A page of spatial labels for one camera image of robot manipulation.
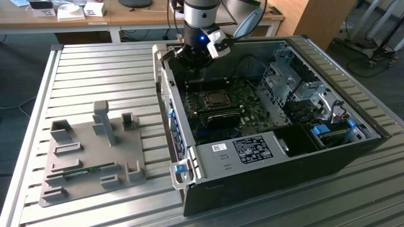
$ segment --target floor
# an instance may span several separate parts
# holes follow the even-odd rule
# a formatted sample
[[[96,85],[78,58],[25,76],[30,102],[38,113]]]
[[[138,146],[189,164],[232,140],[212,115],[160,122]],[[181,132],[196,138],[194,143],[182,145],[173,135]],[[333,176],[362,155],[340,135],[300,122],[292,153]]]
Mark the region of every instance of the floor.
[[[365,10],[366,6],[361,9],[353,9],[348,17],[348,22],[354,24]],[[362,31],[356,36],[357,39],[364,37],[366,29],[378,16],[378,12],[372,13],[362,27]],[[385,23],[376,38],[384,37],[384,34],[386,34],[393,24],[394,20],[390,19]],[[148,34],[146,30],[140,30],[129,35],[137,40],[142,38],[144,41],[161,40],[164,30],[152,30]],[[174,31],[170,31],[168,36],[173,38]],[[404,27],[401,26],[389,45],[394,46],[402,37]],[[57,44],[53,34],[8,35],[5,41],[0,43],[0,106],[13,106],[36,95],[49,49],[53,44]],[[336,45],[329,49],[328,54],[342,67],[346,66],[349,61],[362,57],[361,54],[345,48],[342,45]],[[400,52],[398,55],[404,58],[404,52]],[[361,78],[357,76],[356,78],[382,103],[404,118],[404,92],[401,92],[404,64],[401,62],[402,61],[398,61],[388,70],[372,78]],[[368,69],[365,61],[358,61],[356,64],[352,64],[352,70],[357,74],[369,75],[384,70],[384,64],[385,62],[372,69]],[[22,109],[30,113],[32,107],[33,101],[26,103]],[[0,109],[0,207],[10,180],[10,177],[1,175],[13,172],[26,125],[28,117],[17,108],[9,110]]]

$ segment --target sticker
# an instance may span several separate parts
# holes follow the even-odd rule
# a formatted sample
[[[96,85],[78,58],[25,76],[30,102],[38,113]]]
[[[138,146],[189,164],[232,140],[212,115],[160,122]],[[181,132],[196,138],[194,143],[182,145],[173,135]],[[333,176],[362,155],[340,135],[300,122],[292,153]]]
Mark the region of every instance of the sticker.
[[[88,25],[106,25],[106,22],[89,22]]]
[[[216,151],[220,151],[220,150],[225,150],[226,147],[225,147],[225,144],[221,143],[221,144],[213,145],[213,146],[212,146],[212,149],[213,149],[213,151],[216,152]]]
[[[233,145],[244,164],[273,157],[262,136],[236,140]]]

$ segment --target white box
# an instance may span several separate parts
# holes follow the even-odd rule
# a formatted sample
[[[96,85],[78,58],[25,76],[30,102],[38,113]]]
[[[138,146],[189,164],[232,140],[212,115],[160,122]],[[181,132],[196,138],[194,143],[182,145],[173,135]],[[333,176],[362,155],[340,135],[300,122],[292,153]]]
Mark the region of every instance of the white box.
[[[102,17],[105,14],[105,7],[101,2],[88,2],[84,6],[84,14],[89,17]]]
[[[57,10],[57,21],[69,21],[69,20],[85,20],[82,8],[80,7],[77,11],[69,13],[64,10]]]
[[[50,17],[56,16],[53,9],[32,9],[33,16],[36,17]]]

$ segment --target green circuit board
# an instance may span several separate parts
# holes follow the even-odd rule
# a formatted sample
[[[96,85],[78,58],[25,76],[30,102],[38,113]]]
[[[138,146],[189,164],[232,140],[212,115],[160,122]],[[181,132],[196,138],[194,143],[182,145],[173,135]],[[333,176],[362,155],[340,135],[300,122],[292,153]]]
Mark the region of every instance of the green circuit board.
[[[269,131],[273,123],[249,81],[233,79],[222,89],[185,92],[182,105],[196,144]]]

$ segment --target desk leg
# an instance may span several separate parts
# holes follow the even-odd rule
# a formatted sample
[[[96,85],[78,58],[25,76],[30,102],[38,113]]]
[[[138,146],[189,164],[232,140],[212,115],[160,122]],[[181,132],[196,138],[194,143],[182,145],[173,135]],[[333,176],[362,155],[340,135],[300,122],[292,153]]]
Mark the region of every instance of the desk leg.
[[[265,36],[276,36],[276,32],[278,29],[280,20],[273,20],[270,25],[268,26],[266,35]]]
[[[120,43],[120,26],[109,26],[109,34],[110,34],[110,40],[112,43]]]

